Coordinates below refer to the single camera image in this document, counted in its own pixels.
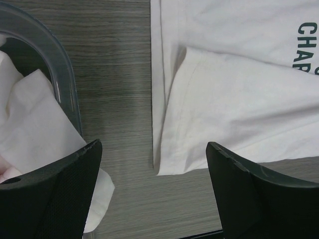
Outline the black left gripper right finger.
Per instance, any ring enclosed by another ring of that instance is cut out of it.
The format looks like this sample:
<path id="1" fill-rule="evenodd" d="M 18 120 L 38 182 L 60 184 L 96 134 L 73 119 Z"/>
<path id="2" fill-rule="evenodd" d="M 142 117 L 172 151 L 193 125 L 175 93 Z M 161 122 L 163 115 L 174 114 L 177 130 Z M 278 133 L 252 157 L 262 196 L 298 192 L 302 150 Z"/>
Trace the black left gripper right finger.
<path id="1" fill-rule="evenodd" d="M 226 239 L 317 239 L 319 185 L 245 159 L 216 142 L 206 147 Z"/>

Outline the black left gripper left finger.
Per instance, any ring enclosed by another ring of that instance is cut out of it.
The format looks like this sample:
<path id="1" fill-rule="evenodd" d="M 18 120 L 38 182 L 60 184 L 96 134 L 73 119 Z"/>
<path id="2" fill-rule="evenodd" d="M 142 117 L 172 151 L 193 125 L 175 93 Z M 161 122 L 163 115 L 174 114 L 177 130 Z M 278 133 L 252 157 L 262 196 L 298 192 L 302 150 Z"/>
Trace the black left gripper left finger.
<path id="1" fill-rule="evenodd" d="M 102 158 L 95 140 L 0 185 L 2 239 L 80 239 Z"/>

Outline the white and green raglan shirt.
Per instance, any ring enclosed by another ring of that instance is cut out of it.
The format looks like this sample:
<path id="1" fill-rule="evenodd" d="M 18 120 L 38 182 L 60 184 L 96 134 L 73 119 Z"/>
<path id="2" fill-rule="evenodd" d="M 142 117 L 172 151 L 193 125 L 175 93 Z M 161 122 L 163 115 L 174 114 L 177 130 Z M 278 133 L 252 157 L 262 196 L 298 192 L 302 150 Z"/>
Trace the white and green raglan shirt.
<path id="1" fill-rule="evenodd" d="M 157 175 L 318 156 L 318 1 L 153 0 L 151 54 Z"/>

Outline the white t shirt in bin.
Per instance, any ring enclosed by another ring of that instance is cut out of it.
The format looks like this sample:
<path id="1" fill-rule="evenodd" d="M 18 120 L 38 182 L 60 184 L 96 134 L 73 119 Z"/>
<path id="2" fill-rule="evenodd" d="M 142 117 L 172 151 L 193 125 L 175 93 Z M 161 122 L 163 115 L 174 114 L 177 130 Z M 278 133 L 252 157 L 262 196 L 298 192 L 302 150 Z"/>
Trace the white t shirt in bin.
<path id="1" fill-rule="evenodd" d="M 41 70 L 23 76 L 0 54 L 0 183 L 66 157 L 87 144 L 54 97 Z M 84 233 L 102 221 L 115 186 L 99 167 Z"/>

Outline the clear plastic bin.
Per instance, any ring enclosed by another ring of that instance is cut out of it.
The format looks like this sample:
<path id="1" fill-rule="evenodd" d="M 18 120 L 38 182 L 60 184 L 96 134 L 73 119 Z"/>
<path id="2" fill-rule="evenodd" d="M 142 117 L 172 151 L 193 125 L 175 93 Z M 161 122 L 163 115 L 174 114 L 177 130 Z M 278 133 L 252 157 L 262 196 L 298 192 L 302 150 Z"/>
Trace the clear plastic bin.
<path id="1" fill-rule="evenodd" d="M 54 95 L 76 129 L 81 128 L 75 81 L 69 58 L 56 37 L 37 19 L 9 5 L 0 5 L 0 31 L 7 39 L 1 48 L 24 75 L 41 69 Z"/>

